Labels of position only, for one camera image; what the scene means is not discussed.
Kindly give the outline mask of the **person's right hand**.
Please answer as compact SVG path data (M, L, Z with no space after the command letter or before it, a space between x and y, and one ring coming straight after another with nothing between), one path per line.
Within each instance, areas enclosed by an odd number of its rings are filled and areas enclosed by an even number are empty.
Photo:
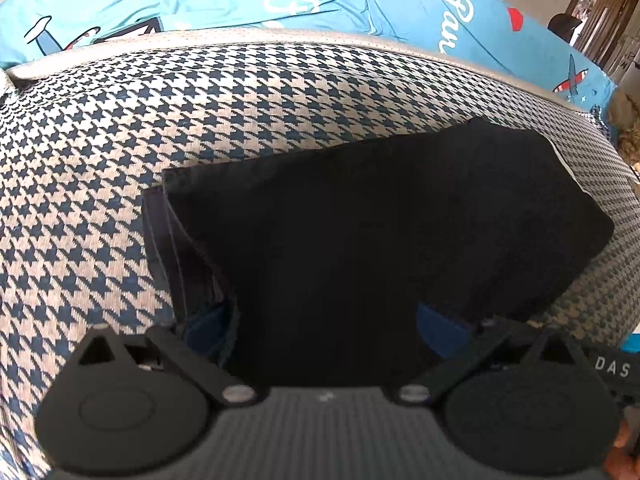
M603 463L604 471L612 480L639 480L639 459L625 451L629 436L628 422L623 420L613 447Z

